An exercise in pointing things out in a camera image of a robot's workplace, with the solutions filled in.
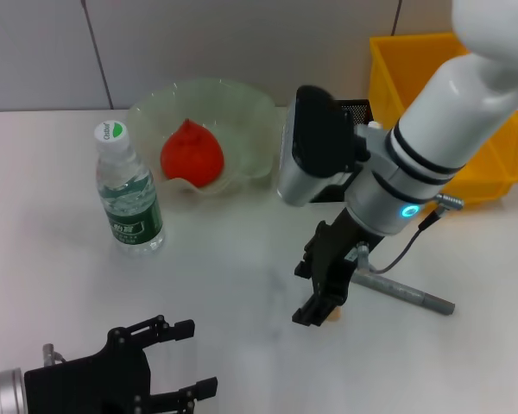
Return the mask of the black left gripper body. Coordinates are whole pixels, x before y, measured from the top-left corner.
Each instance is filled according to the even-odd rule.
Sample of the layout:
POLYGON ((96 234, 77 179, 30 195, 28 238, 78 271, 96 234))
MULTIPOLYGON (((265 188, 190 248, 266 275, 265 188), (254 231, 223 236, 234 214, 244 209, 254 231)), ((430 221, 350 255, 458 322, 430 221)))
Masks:
POLYGON ((148 414, 144 337, 117 328, 96 354, 26 372, 28 414, 148 414))

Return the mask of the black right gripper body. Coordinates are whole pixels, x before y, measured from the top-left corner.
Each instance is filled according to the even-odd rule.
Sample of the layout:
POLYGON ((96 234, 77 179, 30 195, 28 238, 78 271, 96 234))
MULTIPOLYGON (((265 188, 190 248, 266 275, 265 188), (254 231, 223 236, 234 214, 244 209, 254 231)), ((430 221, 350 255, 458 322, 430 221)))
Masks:
POLYGON ((331 224, 318 224, 305 248, 304 277, 312 281, 313 295, 320 303, 344 304, 353 273, 344 259, 361 242, 373 248, 374 234, 359 225, 348 210, 342 210, 331 224))

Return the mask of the grey marker pen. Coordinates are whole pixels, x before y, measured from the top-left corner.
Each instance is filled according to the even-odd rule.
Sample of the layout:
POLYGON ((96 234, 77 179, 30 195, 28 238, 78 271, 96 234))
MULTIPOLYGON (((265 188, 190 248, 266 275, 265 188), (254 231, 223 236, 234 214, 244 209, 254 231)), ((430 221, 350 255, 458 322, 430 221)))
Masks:
POLYGON ((440 315, 450 316, 455 310, 452 302, 364 270, 356 270, 351 276, 351 282, 440 315))

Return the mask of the clear water bottle green label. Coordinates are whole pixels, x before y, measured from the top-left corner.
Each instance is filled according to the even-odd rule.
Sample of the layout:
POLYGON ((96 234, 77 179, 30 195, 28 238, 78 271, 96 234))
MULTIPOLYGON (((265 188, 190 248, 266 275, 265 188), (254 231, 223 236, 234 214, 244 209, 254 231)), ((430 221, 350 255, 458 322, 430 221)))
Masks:
POLYGON ((94 138, 98 195, 114 240, 129 254, 159 250, 165 234, 154 178, 134 149, 126 125, 101 122, 94 138))

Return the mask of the orange fruit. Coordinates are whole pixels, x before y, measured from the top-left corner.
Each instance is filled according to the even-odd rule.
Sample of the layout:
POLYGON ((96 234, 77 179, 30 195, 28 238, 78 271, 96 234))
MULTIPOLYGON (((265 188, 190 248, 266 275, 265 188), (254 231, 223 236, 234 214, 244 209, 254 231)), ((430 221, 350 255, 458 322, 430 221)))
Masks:
POLYGON ((187 118, 163 145, 160 165, 167 179, 184 179, 203 187, 223 172, 224 154, 207 128, 187 118))

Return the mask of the black mesh pen holder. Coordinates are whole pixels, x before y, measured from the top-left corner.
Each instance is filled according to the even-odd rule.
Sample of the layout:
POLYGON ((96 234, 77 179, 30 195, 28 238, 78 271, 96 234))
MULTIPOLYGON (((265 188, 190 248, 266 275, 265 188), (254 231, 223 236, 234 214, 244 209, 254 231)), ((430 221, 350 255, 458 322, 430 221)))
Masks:
MULTIPOLYGON (((368 99, 339 99, 338 103, 347 116, 352 119, 354 125, 367 125, 373 120, 368 99)), ((311 202, 313 204, 344 202, 345 191, 351 184, 354 175, 355 173, 353 172, 344 173, 339 179, 336 179, 319 192, 311 202)))

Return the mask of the translucent green fruit bowl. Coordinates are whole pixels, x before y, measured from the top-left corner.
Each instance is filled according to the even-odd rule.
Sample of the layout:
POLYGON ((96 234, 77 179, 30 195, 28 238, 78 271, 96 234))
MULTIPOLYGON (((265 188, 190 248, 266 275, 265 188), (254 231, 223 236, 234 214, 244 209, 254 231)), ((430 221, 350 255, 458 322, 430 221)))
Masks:
POLYGON ((184 80, 150 93, 134 104, 126 125, 136 152, 150 167, 158 187, 214 196, 270 175, 281 142, 282 113, 256 88, 222 78, 184 80), (223 151, 224 170, 201 188, 168 179, 160 165, 167 139, 189 119, 208 129, 223 151))

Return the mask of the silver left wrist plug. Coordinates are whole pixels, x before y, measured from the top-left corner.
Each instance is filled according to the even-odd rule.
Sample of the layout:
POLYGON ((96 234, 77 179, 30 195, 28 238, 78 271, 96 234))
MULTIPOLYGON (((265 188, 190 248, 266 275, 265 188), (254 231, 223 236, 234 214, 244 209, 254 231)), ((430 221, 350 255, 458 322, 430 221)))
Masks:
POLYGON ((65 363, 66 359, 57 352, 52 343, 46 343, 42 346, 43 366, 51 367, 58 362, 65 363))

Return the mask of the yellow plastic bin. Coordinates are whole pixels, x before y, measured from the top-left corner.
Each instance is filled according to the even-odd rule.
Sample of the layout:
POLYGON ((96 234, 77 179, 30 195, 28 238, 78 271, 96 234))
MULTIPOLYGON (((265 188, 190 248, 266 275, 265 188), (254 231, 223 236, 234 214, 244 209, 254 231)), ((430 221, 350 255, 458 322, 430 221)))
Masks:
MULTIPOLYGON (((374 120, 394 126, 427 81, 446 61, 468 50, 454 34, 372 37, 368 99, 374 120)), ((518 183, 518 110, 444 188, 466 204, 488 203, 506 196, 518 183)))

